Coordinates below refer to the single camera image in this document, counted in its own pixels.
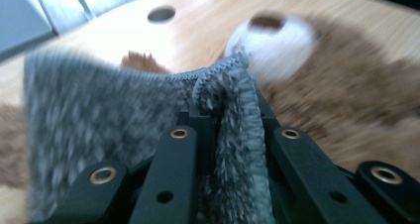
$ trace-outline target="wooden surface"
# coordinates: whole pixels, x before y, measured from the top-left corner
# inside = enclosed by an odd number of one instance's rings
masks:
[[[174,7],[175,17],[151,24],[149,12],[161,5]],[[44,47],[78,48],[115,63],[127,51],[152,53],[169,69],[186,71],[212,63],[241,22],[266,10],[336,19],[364,30],[390,59],[420,59],[420,14],[381,0],[137,0]],[[19,55],[0,65],[0,102],[20,102],[23,61]],[[7,190],[0,189],[0,215],[23,209],[23,201],[6,201]],[[23,192],[13,193],[23,200]]]

